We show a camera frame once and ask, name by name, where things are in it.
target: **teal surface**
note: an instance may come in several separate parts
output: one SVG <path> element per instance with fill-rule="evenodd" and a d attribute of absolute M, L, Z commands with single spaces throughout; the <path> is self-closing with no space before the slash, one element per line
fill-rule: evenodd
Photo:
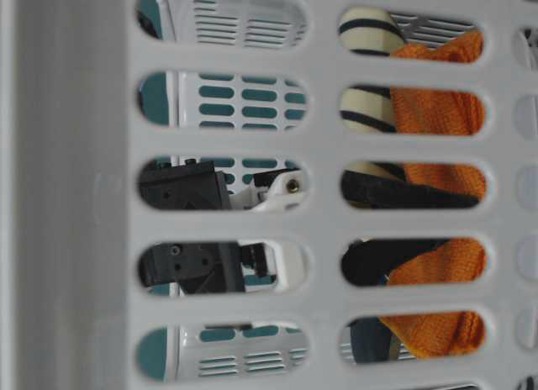
<path fill-rule="evenodd" d="M 254 178 L 254 176 L 252 176 L 251 174 L 245 174 L 243 176 L 243 183 L 244 184 L 250 184 L 252 182 L 253 178 Z"/>
<path fill-rule="evenodd" d="M 261 85 L 274 85 L 277 83 L 277 79 L 274 77 L 255 77 L 255 76 L 243 76 L 244 83 L 258 83 Z"/>
<path fill-rule="evenodd" d="M 198 90 L 203 98 L 232 98 L 234 89 L 231 87 L 202 86 Z"/>
<path fill-rule="evenodd" d="M 243 166 L 247 168 L 273 169 L 277 167 L 277 161 L 274 159 L 244 159 Z"/>
<path fill-rule="evenodd" d="M 284 115 L 289 120 L 300 120 L 304 117 L 304 110 L 286 110 Z"/>
<path fill-rule="evenodd" d="M 142 372 L 153 379 L 164 380 L 166 368 L 166 329 L 149 333 L 140 343 L 138 359 Z"/>
<path fill-rule="evenodd" d="M 212 73 L 201 73 L 200 77 L 206 81 L 222 81 L 229 82 L 234 80 L 233 75 L 215 75 Z"/>
<path fill-rule="evenodd" d="M 288 103 L 306 104 L 306 96 L 302 93 L 287 93 L 286 96 L 284 96 L 284 99 Z"/>
<path fill-rule="evenodd" d="M 271 129 L 276 130 L 277 126 L 273 124 L 243 124 L 243 129 Z"/>
<path fill-rule="evenodd" d="M 258 119 L 274 119 L 277 116 L 277 110 L 270 107 L 243 107 L 243 115 Z"/>
<path fill-rule="evenodd" d="M 200 123 L 202 128 L 224 128 L 224 129 L 233 129 L 234 125 L 226 121 L 202 121 Z"/>
<path fill-rule="evenodd" d="M 241 95 L 245 100 L 256 100 L 259 102 L 274 102 L 277 94 L 270 90 L 245 89 Z"/>
<path fill-rule="evenodd" d="M 206 329 L 200 333 L 202 342 L 229 341 L 235 338 L 233 329 Z"/>
<path fill-rule="evenodd" d="M 255 287 L 258 285 L 271 285 L 271 284 L 272 284 L 271 277 L 259 278 L 256 275 L 247 275 L 245 277 L 245 285 L 247 287 Z"/>
<path fill-rule="evenodd" d="M 278 334 L 278 327 L 276 325 L 266 325 L 265 327 L 258 327 L 256 329 L 246 329 L 243 331 L 243 336 L 246 338 L 254 337 L 272 337 Z"/>
<path fill-rule="evenodd" d="M 157 35 L 162 38 L 161 17 L 156 0 L 140 0 L 139 10 L 153 23 Z M 144 115 L 155 124 L 168 125 L 168 102 L 166 99 L 166 75 L 163 72 L 149 75 L 142 81 Z"/>
<path fill-rule="evenodd" d="M 221 115 L 229 117 L 234 115 L 235 109 L 228 104 L 202 104 L 200 113 L 203 115 Z"/>

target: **orange cloth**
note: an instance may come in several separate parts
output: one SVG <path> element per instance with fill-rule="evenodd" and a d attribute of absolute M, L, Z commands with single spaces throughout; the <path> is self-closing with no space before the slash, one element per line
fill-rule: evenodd
<path fill-rule="evenodd" d="M 406 45 L 393 56 L 431 61 L 473 62 L 482 53 L 479 32 L 464 34 L 437 50 Z M 484 108 L 478 98 L 463 92 L 413 88 L 391 89 L 396 128 L 407 134 L 470 135 L 480 130 Z M 403 165 L 408 181 L 449 192 L 483 198 L 486 182 L 480 171 L 463 165 Z M 389 285 L 470 282 L 486 266 L 480 244 L 471 239 L 451 240 L 393 271 Z M 383 318 L 392 332 L 418 358 L 447 356 L 476 350 L 484 339 L 484 325 L 473 312 L 421 314 Z"/>

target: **cream fabric with black stripes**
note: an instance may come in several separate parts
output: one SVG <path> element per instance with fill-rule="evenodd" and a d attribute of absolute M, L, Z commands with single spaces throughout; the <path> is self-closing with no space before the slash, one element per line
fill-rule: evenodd
<path fill-rule="evenodd" d="M 358 55 L 389 56 L 406 44 L 390 14 L 375 8 L 353 8 L 344 14 L 340 23 L 340 37 L 344 46 Z M 390 90 L 387 88 L 350 87 L 344 91 L 340 110 L 346 125 L 355 132 L 396 132 Z M 390 169 L 400 169 L 400 173 L 391 172 Z M 379 166 L 371 162 L 357 162 L 348 170 L 388 178 L 401 178 L 403 172 L 396 164 Z"/>

